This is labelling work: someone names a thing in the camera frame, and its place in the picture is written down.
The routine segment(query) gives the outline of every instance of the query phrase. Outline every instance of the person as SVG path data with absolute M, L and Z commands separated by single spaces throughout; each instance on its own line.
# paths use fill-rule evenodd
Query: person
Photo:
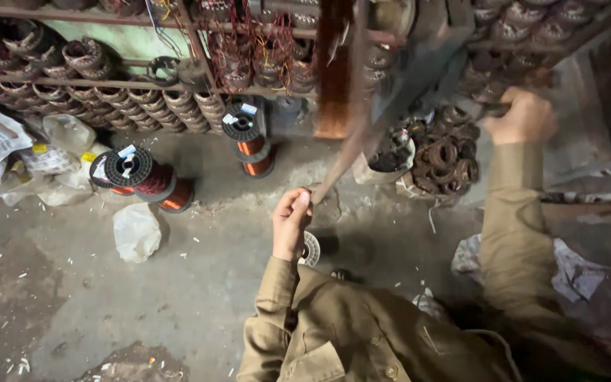
M 244 326 L 239 382 L 611 381 L 611 357 L 563 317 L 553 239 L 539 191 L 541 147 L 557 130 L 551 104 L 508 89 L 488 117 L 494 158 L 480 262 L 484 299 L 500 319 L 461 330 L 411 302 L 296 265 L 312 218 L 310 191 L 287 192 L 273 214 L 273 253 Z

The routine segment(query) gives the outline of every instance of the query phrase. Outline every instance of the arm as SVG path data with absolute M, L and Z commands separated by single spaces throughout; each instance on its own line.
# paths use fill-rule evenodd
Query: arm
M 273 254 L 256 296 L 257 315 L 244 325 L 240 382 L 277 381 L 289 346 L 287 319 L 297 285 L 296 260 L 303 252 L 303 231 L 310 223 L 310 190 L 287 192 L 273 213 Z
M 557 129 L 550 103 L 509 89 L 502 118 L 483 121 L 494 142 L 480 261 L 485 299 L 503 312 L 500 328 L 516 362 L 539 379 L 611 379 L 611 357 L 562 315 L 551 278 L 553 239 L 545 230 L 539 192 L 541 146 Z

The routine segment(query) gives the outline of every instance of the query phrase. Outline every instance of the foot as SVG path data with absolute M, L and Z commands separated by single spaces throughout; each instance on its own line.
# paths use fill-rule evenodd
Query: foot
M 331 276 L 342 282 L 349 282 L 351 279 L 350 272 L 345 269 L 335 269 L 331 272 Z

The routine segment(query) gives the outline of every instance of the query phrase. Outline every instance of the jacket button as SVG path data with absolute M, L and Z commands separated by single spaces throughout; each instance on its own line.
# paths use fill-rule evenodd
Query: jacket button
M 395 377 L 397 377 L 397 366 L 390 365 L 389 367 L 387 367 L 386 368 L 386 377 L 388 377 L 388 378 L 395 378 Z

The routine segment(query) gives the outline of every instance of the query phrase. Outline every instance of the khaki jacket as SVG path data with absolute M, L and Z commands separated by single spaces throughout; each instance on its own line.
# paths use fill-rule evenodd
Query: khaki jacket
M 480 261 L 496 332 L 462 331 L 389 291 L 271 257 L 238 381 L 611 380 L 611 358 L 555 301 L 541 172 L 539 145 L 495 147 Z

